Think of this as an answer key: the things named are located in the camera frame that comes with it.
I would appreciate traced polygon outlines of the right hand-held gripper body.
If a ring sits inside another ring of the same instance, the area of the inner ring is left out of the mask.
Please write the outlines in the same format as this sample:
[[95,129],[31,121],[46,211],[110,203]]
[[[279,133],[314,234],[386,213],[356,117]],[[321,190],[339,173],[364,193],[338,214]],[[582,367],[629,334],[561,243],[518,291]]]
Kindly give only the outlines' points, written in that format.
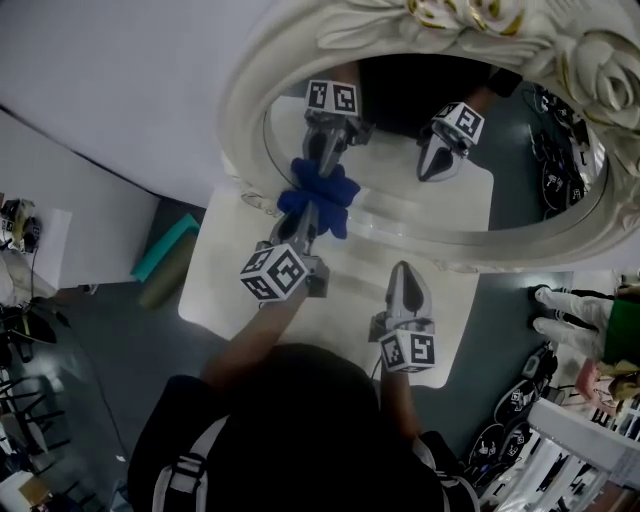
[[373,316],[370,343],[380,348],[383,367],[390,373],[419,373],[435,366],[435,323],[428,317],[390,319]]

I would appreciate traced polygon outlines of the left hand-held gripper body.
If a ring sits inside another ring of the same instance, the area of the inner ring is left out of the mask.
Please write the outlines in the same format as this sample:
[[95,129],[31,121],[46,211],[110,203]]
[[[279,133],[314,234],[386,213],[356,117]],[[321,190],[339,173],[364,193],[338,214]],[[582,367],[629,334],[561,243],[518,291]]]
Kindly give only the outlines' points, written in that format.
[[240,272],[240,281],[261,303],[288,299],[300,286],[310,298],[327,296],[330,271],[318,256],[298,254],[290,244],[260,242]]

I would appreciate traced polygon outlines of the blue cloth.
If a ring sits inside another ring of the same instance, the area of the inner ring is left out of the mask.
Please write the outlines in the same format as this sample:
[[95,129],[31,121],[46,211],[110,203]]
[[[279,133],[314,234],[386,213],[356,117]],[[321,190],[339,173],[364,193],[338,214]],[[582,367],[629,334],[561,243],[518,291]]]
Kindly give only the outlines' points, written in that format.
[[348,208],[361,187],[348,178],[344,169],[336,167],[330,176],[319,177],[315,171],[298,176],[300,187],[284,191],[278,208],[285,214],[302,214],[307,206],[317,210],[317,234],[330,231],[338,239],[347,238]]

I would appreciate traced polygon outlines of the ornate white oval mirror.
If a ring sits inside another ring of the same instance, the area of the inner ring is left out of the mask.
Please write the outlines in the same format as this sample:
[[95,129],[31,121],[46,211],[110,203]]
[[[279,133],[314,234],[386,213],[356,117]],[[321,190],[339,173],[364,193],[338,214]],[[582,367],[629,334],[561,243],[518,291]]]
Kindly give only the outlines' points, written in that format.
[[289,86],[352,60],[393,53],[500,66],[568,103],[605,148],[593,197],[538,226],[446,232],[399,205],[353,210],[349,229],[453,269],[640,266],[640,7],[627,0],[287,0],[269,10],[221,98],[227,171],[274,198],[287,163],[263,136]]

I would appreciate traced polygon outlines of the person's right forearm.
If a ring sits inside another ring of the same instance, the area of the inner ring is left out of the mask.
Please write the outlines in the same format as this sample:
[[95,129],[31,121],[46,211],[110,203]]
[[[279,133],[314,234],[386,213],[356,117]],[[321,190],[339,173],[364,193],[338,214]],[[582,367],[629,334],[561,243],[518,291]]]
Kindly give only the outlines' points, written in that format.
[[407,442],[412,443],[422,433],[407,374],[382,368],[380,409],[386,424]]

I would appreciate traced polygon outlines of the person's left forearm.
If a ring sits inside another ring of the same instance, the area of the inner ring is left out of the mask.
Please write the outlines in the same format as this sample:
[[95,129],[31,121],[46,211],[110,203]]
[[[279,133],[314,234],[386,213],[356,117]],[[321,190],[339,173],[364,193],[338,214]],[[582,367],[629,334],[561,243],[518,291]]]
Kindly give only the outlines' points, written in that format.
[[200,379],[218,392],[244,380],[277,345],[307,296],[307,287],[301,285],[285,301],[262,306],[226,349],[206,363]]

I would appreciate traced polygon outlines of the white table top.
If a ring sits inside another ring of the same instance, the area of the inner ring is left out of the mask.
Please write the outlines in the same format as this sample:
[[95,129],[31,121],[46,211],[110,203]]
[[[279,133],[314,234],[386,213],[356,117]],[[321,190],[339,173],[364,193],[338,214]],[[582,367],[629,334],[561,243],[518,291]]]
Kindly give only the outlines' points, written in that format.
[[[184,320],[229,340],[251,319],[258,302],[241,283],[240,271],[274,224],[273,217],[243,201],[238,189],[214,190],[179,304]],[[444,387],[471,311],[478,275],[442,271],[419,256],[354,234],[345,241],[324,235],[315,242],[314,251],[330,269],[328,294],[303,304],[284,341],[323,347],[372,371],[379,348],[368,340],[370,319],[385,308],[392,267],[405,260],[429,287],[435,320],[435,366],[411,375],[410,382]]]

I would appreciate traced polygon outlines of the teal foam roll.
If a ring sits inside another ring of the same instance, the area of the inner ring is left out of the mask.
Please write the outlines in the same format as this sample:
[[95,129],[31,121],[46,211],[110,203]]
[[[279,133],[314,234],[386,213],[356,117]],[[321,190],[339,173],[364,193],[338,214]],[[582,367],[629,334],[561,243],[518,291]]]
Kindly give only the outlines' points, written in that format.
[[131,276],[139,282],[145,282],[183,236],[198,235],[199,230],[198,221],[191,214],[186,214],[145,253],[133,267]]

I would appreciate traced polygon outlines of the person's black shirt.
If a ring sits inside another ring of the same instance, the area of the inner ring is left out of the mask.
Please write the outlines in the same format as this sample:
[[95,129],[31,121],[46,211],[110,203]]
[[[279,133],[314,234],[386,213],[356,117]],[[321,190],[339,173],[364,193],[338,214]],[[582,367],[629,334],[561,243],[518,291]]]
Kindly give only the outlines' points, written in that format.
[[128,491],[134,512],[480,512],[440,438],[411,447],[361,368],[300,344],[226,393],[170,378]]

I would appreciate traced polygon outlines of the white slatted rack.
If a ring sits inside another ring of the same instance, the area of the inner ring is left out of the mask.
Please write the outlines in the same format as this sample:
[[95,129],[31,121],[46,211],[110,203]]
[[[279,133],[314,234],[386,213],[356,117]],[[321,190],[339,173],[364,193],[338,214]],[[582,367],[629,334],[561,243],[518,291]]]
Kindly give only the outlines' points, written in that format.
[[520,460],[482,495],[490,512],[584,512],[607,483],[640,491],[640,442],[544,399],[528,422]]

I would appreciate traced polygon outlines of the pink upholstered chair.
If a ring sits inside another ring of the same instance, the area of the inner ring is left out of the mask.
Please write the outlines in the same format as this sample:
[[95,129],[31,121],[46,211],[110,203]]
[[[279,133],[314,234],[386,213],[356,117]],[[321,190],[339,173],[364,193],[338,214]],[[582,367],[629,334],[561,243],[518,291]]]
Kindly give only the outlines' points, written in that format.
[[574,388],[603,412],[615,410],[619,402],[640,396],[640,367],[625,360],[608,365],[587,359]]

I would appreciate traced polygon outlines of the small white desk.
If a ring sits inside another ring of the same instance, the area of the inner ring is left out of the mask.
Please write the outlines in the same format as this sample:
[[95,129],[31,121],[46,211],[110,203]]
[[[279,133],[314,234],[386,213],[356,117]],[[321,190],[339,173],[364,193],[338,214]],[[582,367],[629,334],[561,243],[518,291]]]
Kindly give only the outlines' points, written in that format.
[[[3,200],[0,205],[0,219],[14,220],[19,199],[22,198],[9,197]],[[31,271],[58,290],[71,214],[64,210],[40,207],[35,204],[33,216],[42,223],[41,237],[36,251],[32,254],[21,254],[18,251],[10,250],[0,252],[11,252],[22,256],[30,265]]]

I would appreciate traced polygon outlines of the black handheld device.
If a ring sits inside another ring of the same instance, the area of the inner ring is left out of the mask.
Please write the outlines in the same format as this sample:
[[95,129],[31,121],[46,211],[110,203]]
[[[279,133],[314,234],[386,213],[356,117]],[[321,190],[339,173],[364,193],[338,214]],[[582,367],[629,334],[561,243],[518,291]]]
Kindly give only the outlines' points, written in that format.
[[0,251],[18,251],[32,254],[39,246],[42,223],[30,216],[19,220],[0,219]]

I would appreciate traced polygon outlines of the yellow-green packet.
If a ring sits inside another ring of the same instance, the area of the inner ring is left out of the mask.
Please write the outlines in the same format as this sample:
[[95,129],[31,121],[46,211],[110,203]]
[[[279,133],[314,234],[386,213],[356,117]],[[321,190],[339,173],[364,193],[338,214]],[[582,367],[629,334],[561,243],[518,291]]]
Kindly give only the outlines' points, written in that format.
[[35,204],[26,199],[19,199],[14,217],[13,234],[21,238],[24,235],[28,219],[33,216]]

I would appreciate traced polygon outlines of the black metal chair frame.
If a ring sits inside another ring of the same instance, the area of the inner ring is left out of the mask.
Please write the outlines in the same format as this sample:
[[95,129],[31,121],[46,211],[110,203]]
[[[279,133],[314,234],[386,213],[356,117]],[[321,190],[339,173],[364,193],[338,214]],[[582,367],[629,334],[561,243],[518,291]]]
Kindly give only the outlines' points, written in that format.
[[82,488],[55,430],[64,412],[42,411],[46,395],[22,390],[26,381],[0,368],[0,511],[28,512],[55,493],[72,496]]

